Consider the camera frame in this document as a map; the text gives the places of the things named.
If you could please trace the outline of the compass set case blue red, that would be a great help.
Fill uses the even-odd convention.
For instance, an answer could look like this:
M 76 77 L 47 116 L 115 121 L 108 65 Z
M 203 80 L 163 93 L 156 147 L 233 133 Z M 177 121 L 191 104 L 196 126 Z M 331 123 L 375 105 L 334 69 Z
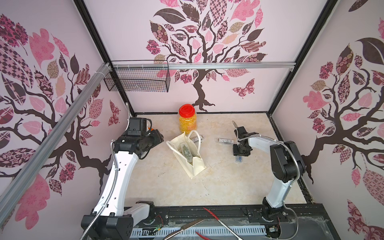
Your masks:
M 243 162 L 242 156 L 235 156 L 235 161 L 236 163 L 242 163 Z

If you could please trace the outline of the cream canvas tote bag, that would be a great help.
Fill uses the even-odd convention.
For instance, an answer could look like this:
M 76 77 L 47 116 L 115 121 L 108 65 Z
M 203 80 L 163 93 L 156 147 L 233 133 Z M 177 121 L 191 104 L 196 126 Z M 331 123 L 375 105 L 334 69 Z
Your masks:
M 201 135 L 196 130 L 192 130 L 188 135 L 184 132 L 166 142 L 190 179 L 207 168 L 200 154 L 201 143 Z

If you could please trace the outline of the green compass set case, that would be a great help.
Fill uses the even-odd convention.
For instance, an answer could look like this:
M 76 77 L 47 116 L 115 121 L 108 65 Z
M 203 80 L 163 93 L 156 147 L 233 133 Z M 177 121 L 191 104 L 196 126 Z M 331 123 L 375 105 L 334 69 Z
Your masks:
M 192 165 L 193 164 L 193 154 L 192 154 L 187 143 L 181 144 L 181 153 L 186 158 L 187 162 Z

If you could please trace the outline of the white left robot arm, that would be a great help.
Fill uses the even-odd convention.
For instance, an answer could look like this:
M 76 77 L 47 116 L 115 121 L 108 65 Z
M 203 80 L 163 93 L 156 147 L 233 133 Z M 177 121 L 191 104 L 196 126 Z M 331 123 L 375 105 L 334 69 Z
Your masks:
M 97 205 L 83 216 L 82 240 L 128 240 L 133 228 L 147 219 L 153 211 L 153 202 L 137 202 L 125 209 L 125 197 L 133 169 L 138 160 L 164 141 L 158 130 L 129 131 L 110 144 L 113 166 Z

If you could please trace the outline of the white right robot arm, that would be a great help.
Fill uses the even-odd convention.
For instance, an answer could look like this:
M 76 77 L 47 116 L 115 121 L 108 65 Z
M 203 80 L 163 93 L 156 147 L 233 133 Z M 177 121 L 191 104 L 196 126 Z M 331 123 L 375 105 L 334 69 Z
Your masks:
M 234 133 L 237 137 L 237 143 L 233 145 L 234 156 L 248 157 L 253 149 L 259 149 L 271 157 L 271 170 L 275 178 L 262 203 L 262 218 L 271 222 L 284 211 L 285 199 L 292 185 L 306 171 L 305 163 L 292 141 L 281 142 L 256 132 L 249 133 L 237 125 Z

